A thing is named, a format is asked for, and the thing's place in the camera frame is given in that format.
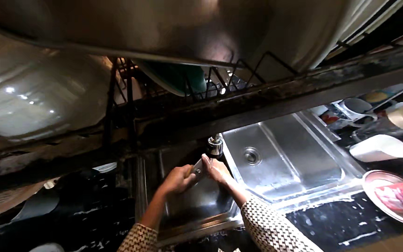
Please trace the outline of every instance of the checkered sleeve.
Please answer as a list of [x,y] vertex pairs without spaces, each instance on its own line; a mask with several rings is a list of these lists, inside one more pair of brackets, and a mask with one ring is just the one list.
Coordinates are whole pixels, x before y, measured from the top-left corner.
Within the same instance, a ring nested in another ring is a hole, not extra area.
[[263,252],[322,252],[282,214],[259,199],[245,202],[241,212],[245,228]]
[[117,252],[149,252],[157,251],[156,239],[158,232],[139,223],[132,229],[120,244]]

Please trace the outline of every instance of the stainless steel sink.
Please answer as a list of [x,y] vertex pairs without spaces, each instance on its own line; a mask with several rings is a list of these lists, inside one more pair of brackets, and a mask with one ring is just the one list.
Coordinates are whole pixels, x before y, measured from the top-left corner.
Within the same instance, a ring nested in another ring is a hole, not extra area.
[[[203,144],[192,142],[139,158],[137,221],[172,168],[195,164],[204,152]],[[168,198],[160,225],[158,245],[181,242],[241,224],[240,211],[228,192],[207,176],[202,176],[186,192]]]
[[[223,161],[247,190],[276,209],[292,211],[361,190],[363,169],[333,141],[338,137],[310,112],[298,112],[224,132]],[[204,142],[143,155],[137,166],[136,218],[175,166],[195,164]],[[204,177],[169,198],[159,246],[183,242],[243,224],[232,197]]]
[[311,113],[297,112],[222,134],[234,178],[281,209],[360,186],[363,169]]

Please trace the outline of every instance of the sink drain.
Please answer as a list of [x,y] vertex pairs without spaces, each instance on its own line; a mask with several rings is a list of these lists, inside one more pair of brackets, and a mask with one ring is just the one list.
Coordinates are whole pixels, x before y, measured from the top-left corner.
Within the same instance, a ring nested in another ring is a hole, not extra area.
[[262,161],[261,155],[253,147],[246,147],[243,156],[250,165],[258,165]]

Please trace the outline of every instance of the hand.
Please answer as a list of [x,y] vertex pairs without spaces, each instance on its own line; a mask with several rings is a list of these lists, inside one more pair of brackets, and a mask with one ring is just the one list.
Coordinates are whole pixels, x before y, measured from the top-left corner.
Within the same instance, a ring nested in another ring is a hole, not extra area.
[[226,186],[229,182],[235,181],[228,171],[228,168],[223,162],[213,159],[212,161],[208,158],[206,154],[202,154],[201,160],[208,171],[210,177],[219,182],[220,184]]
[[183,167],[172,169],[158,190],[165,195],[184,192],[195,180],[195,174],[191,173],[187,176],[192,167],[193,165],[187,164]]

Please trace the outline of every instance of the chrome faucet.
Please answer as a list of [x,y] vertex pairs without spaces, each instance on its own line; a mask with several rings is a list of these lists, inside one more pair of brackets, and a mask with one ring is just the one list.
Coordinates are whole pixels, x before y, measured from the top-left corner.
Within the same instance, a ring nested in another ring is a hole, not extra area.
[[208,139],[206,145],[206,155],[209,158],[220,158],[223,155],[223,141],[220,139],[220,134],[215,134]]

